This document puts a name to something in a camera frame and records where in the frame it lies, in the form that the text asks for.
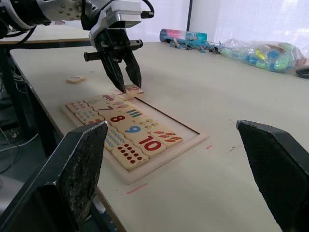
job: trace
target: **puzzle piece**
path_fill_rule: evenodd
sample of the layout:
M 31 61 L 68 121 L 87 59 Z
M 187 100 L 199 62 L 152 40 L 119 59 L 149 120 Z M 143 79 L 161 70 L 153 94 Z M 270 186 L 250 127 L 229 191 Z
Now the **puzzle piece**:
M 72 76 L 72 77 L 66 79 L 66 82 L 76 84 L 76 83 L 79 83 L 79 82 L 84 81 L 84 80 L 86 80 L 86 78 L 84 76 Z
M 110 105 L 121 112 L 128 109 L 129 107 L 132 107 L 130 103 L 122 100 L 111 102 Z
M 102 99 L 108 104 L 121 101 L 115 94 L 102 95 Z
M 101 105 L 101 106 L 96 106 L 93 108 L 99 115 L 103 116 L 105 118 L 106 115 L 114 115 L 118 114 L 119 111 L 112 107 L 111 105 Z
M 182 143 L 183 139 L 166 127 L 157 127 L 152 130 L 151 135 L 161 141 L 167 148 Z
M 106 114 L 104 118 L 113 126 L 118 128 L 119 125 L 132 122 L 128 116 L 118 112 L 116 114 Z
M 131 118 L 133 121 L 138 120 L 139 118 L 146 117 L 147 115 L 144 115 L 144 113 L 137 109 L 135 106 L 131 106 L 125 109 L 120 110 L 125 115 L 127 115 L 129 118 Z
M 128 101 L 132 99 L 132 96 L 130 94 L 127 93 L 123 93 L 119 90 L 115 90 L 113 92 L 114 95 L 116 95 L 119 99 L 123 100 L 123 101 Z
M 124 143 L 128 143 L 127 140 L 122 133 L 119 133 L 116 128 L 109 126 L 107 135 L 105 138 L 104 146 L 109 150 L 112 151 L 115 147 L 120 146 Z
M 69 110 L 71 110 L 74 114 L 78 111 L 83 110 L 91 110 L 91 107 L 89 107 L 86 103 L 83 101 L 72 101 L 69 104 L 67 104 L 67 107 Z
M 92 109 L 86 111 L 79 111 L 75 113 L 75 116 L 83 123 L 83 124 L 92 124 L 95 122 L 104 121 L 104 118 L 99 116 L 96 111 Z
M 126 93 L 131 97 L 138 97 L 144 94 L 144 91 L 138 88 L 136 85 L 125 86 Z
M 84 102 L 87 103 L 92 108 L 108 105 L 105 101 L 103 101 L 102 96 L 96 96 L 94 98 L 89 98 L 87 100 L 84 100 Z
M 149 160 L 149 158 L 142 153 L 141 149 L 134 146 L 131 142 L 125 143 L 113 149 L 112 155 L 128 171 L 136 169 Z
M 119 124 L 117 130 L 125 135 L 129 140 L 140 140 L 147 137 L 148 133 L 141 126 L 134 122 L 127 122 L 125 124 Z
M 151 159 L 166 150 L 166 146 L 150 134 L 133 140 L 133 144 L 139 147 L 142 152 Z
M 143 129 L 145 129 L 148 132 L 154 131 L 155 128 L 160 125 L 156 120 L 153 120 L 150 117 L 139 118 L 135 120 L 135 123 L 141 126 Z

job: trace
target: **wooden tray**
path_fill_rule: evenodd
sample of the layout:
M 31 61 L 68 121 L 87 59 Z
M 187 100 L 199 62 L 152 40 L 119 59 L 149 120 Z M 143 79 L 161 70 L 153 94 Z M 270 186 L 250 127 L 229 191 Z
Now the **wooden tray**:
M 200 133 L 198 132 L 198 130 L 195 130 L 192 127 L 176 120 L 174 117 L 162 112 L 158 109 L 158 107 L 149 103 L 149 101 L 145 99 L 141 100 L 134 98 L 132 100 L 129 100 L 128 102 L 141 109 L 145 114 L 152 116 L 161 124 L 166 125 L 169 128 L 173 128 L 173 130 L 175 130 L 175 132 L 183 138 L 183 142 L 173 148 L 168 149 L 157 157 L 149 160 L 144 165 L 130 172 L 126 170 L 107 149 L 104 149 L 103 156 L 105 160 L 110 163 L 113 169 L 117 172 L 117 174 L 126 184 L 133 183 L 134 181 L 154 171 L 155 169 L 176 158 L 177 156 L 181 155 L 182 153 L 186 152 L 197 144 L 208 139 L 207 134 Z M 61 109 L 77 127 L 83 126 L 83 124 L 66 107 L 66 105 L 61 106 Z

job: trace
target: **table leg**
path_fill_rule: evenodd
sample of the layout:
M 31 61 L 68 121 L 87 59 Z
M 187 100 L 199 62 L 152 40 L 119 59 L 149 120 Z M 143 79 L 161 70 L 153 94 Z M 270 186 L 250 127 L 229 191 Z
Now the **table leg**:
M 26 140 L 31 138 L 31 131 L 27 122 L 27 118 L 23 109 L 23 105 L 19 98 L 19 92 L 16 89 L 11 66 L 8 61 L 7 51 L 5 47 L 0 46 L 0 68 L 2 71 L 2 80 L 7 93 L 10 95 L 12 104 L 17 116 L 18 124 L 22 130 Z
M 41 107 L 39 101 L 32 93 L 29 85 L 26 86 L 38 134 L 41 138 L 45 155 L 46 157 L 49 157 L 57 147 L 57 143 L 54 137 L 54 127 L 48 116 L 46 115 L 45 111 Z

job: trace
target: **wooden tile on table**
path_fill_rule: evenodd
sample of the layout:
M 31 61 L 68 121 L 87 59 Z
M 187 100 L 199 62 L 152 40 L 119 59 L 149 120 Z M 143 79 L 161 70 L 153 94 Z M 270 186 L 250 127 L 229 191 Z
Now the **wooden tile on table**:
M 149 156 L 149 158 L 154 158 L 166 150 L 166 146 L 151 134 L 146 136 L 141 136 L 140 138 L 133 140 L 133 144 L 139 147 L 142 152 Z
M 94 108 L 94 111 L 96 111 L 99 115 L 103 116 L 104 118 L 106 115 L 113 115 L 119 113 L 119 110 L 115 109 L 109 104 L 96 106 Z
M 87 103 L 92 108 L 108 105 L 103 100 L 101 95 L 93 97 L 93 98 L 86 99 L 86 100 L 84 100 L 84 102 Z
M 106 114 L 104 116 L 113 127 L 118 128 L 119 125 L 124 125 L 126 123 L 132 122 L 132 120 L 121 112 L 115 112 L 115 114 Z
M 111 104 L 113 102 L 118 102 L 120 101 L 121 99 L 119 99 L 115 94 L 105 94 L 105 95 L 102 95 L 102 99 L 108 103 L 108 104 Z
M 104 121 L 104 118 L 94 110 L 89 109 L 85 111 L 79 111 L 75 113 L 75 116 L 83 123 L 83 124 L 92 124 L 95 122 Z
M 161 141 L 167 148 L 171 148 L 183 142 L 183 139 L 171 129 L 163 126 L 151 131 L 151 135 Z
M 142 164 L 146 163 L 149 158 L 142 153 L 141 149 L 134 146 L 131 142 L 125 143 L 112 150 L 112 155 L 128 171 L 132 171 Z
M 125 135 L 129 140 L 139 140 L 148 135 L 148 132 L 145 131 L 141 126 L 137 125 L 134 122 L 128 122 L 126 124 L 120 124 L 117 127 L 117 130 Z
M 125 86 L 125 88 L 126 88 L 126 93 L 128 95 L 131 95 L 132 97 L 138 97 L 144 94 L 144 91 L 138 88 L 136 85 L 128 85 L 128 86 Z
M 72 101 L 69 104 L 67 104 L 67 107 L 71 112 L 76 113 L 78 111 L 88 110 L 92 109 L 89 107 L 85 102 L 83 101 Z
M 123 101 L 128 101 L 128 100 L 131 100 L 133 98 L 130 94 L 123 93 L 119 90 L 115 90 L 113 92 L 113 94 L 116 95 L 119 99 L 121 99 Z
M 143 129 L 148 131 L 148 133 L 154 131 L 156 127 L 160 126 L 160 123 L 151 117 L 143 117 L 135 120 L 135 123 L 141 126 Z
M 128 143 L 129 140 L 124 135 L 116 130 L 115 127 L 108 126 L 108 131 L 105 139 L 104 146 L 112 151 L 115 147 Z

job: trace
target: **cable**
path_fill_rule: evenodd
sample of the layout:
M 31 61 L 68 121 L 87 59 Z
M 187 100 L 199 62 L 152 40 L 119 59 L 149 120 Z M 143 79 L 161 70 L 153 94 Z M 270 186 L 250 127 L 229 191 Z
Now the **cable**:
M 26 33 L 25 31 L 20 31 L 20 32 L 14 33 L 14 34 L 8 34 L 5 37 L 6 38 L 12 38 L 12 37 L 16 37 L 16 36 L 19 36 L 19 35 L 22 35 L 22 34 L 25 34 L 25 33 Z
M 11 152 L 11 177 L 13 177 L 13 163 L 14 163 L 14 157 L 13 157 L 13 152 L 12 152 L 12 145 L 10 143 L 10 140 L 8 139 L 8 137 L 6 136 L 6 134 L 4 133 L 4 131 L 2 130 L 2 128 L 0 127 L 0 131 L 2 132 L 3 136 L 5 137 L 6 141 L 8 141 L 10 148 L 8 148 Z
M 24 146 L 24 145 L 27 145 L 28 143 L 30 143 L 32 140 L 34 140 L 39 134 L 36 134 L 32 139 L 30 139 L 29 141 L 25 142 L 24 144 L 20 144 L 20 145 L 15 145 L 15 146 L 12 146 L 12 147 L 8 147 L 6 149 L 2 149 L 0 150 L 0 153 L 3 152 L 3 151 L 7 151 L 7 150 L 10 150 L 10 149 L 13 149 L 13 148 L 17 148 L 17 147 L 21 147 L 21 146 Z
M 15 44 L 11 47 L 11 49 L 16 48 L 16 47 L 22 45 L 24 42 L 26 42 L 26 41 L 30 38 L 30 36 L 33 34 L 33 32 L 34 32 L 35 29 L 36 29 L 36 26 L 33 27 L 33 28 L 31 28 L 30 31 L 29 31 L 29 33 L 24 37 L 24 39 L 22 39 L 22 40 L 19 41 L 18 43 L 15 43 Z

